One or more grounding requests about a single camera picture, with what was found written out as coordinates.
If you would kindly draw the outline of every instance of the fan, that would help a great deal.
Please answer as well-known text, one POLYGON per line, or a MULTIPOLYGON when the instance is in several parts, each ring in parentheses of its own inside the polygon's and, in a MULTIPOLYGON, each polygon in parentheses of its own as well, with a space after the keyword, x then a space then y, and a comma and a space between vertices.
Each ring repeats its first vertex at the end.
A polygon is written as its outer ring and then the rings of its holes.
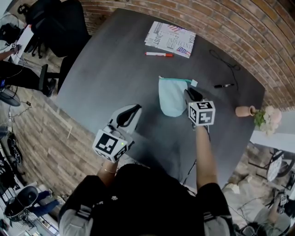
POLYGON ((0 50, 9 47, 14 43, 21 29, 19 28, 19 21, 15 15, 6 14, 0 19, 0 50))

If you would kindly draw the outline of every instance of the light blue pouch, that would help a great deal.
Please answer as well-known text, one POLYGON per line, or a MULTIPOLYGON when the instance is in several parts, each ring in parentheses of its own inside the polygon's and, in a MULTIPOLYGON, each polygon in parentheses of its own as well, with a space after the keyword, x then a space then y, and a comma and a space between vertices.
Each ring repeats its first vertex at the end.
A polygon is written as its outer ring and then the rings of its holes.
POLYGON ((178 117, 186 109, 184 91, 194 80, 159 77, 159 100, 166 116, 178 117))

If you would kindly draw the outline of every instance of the black marker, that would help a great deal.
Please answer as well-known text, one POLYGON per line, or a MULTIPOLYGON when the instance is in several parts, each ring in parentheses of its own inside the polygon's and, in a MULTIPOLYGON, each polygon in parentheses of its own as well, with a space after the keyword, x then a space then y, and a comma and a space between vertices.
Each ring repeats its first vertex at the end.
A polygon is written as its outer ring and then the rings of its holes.
POLYGON ((229 83, 229 84, 219 84, 219 85, 215 85, 214 88, 218 89, 218 88, 226 88, 226 87, 229 87, 229 86, 234 86, 235 84, 234 83, 229 83))

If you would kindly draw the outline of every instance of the book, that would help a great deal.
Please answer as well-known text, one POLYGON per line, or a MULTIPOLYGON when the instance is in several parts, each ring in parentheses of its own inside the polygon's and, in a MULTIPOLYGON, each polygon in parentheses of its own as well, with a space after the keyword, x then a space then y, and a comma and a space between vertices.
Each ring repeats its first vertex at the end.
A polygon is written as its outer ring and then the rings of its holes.
POLYGON ((178 26, 155 21, 148 32, 145 43, 147 46, 189 58, 194 46, 195 35, 178 26))

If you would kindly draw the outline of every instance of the hand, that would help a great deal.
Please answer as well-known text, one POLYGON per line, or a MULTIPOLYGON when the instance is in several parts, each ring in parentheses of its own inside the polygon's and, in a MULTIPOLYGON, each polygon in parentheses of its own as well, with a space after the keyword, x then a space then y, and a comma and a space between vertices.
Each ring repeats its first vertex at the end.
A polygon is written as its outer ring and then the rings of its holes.
POLYGON ((17 44, 14 48, 11 49, 11 51, 16 54, 19 52, 19 50, 22 48, 21 45, 17 44))
POLYGON ((284 194, 279 192, 276 196, 276 199, 281 200, 282 196, 284 196, 284 194))

